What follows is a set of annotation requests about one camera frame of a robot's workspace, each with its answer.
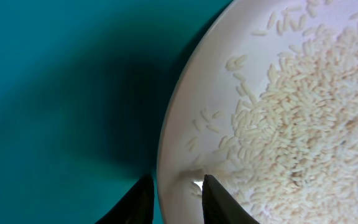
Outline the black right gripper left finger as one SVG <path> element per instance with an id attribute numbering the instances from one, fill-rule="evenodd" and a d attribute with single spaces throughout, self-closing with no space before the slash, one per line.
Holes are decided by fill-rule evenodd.
<path id="1" fill-rule="evenodd" d="M 152 224 L 154 219 L 154 180 L 141 177 L 96 224 Z"/>

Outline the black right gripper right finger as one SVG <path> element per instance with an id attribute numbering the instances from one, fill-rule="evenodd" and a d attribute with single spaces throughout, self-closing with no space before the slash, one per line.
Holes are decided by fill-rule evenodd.
<path id="1" fill-rule="evenodd" d="M 213 176 L 204 176 L 202 188 L 204 224 L 259 224 Z"/>

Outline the large white plate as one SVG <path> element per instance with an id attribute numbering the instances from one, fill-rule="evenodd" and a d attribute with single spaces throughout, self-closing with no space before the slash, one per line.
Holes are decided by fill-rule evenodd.
<path id="1" fill-rule="evenodd" d="M 197 153 L 188 148 L 201 139 L 201 152 L 211 152 L 214 137 L 202 111 L 229 111 L 236 105 L 234 78 L 227 61 L 237 52 L 251 52 L 249 35 L 254 26 L 276 9 L 300 1 L 234 1 L 219 16 L 189 59 L 171 99 L 164 121 L 158 155 L 158 191 L 165 223 L 202 223 L 201 188 L 205 174 L 192 168 Z"/>

